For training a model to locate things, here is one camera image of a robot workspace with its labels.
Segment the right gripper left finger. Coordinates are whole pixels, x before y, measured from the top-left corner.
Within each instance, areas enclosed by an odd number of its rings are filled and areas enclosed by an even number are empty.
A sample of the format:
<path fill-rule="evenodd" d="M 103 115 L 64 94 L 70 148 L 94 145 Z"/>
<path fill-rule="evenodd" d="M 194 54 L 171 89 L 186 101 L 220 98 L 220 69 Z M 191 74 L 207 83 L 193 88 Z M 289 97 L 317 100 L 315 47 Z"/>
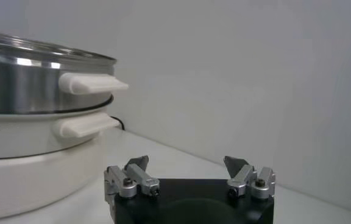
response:
<path fill-rule="evenodd" d="M 105 195 L 133 198 L 140 187 L 144 195 L 159 196 L 160 180 L 146 172 L 148 162 L 149 157 L 144 155 L 130 159 L 123 169 L 119 166 L 108 166 L 104 171 Z"/>

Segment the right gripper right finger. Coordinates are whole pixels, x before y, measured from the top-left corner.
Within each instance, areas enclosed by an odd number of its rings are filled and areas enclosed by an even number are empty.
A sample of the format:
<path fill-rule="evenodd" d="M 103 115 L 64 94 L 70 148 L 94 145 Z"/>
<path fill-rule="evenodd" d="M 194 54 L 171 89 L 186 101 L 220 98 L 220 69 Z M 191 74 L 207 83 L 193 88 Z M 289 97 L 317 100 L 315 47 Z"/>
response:
<path fill-rule="evenodd" d="M 227 180 L 228 195 L 240 198 L 246 194 L 258 200 L 267 200 L 275 195 L 275 172 L 263 167 L 260 173 L 245 159 L 224 157 L 224 164 L 230 175 Z"/>

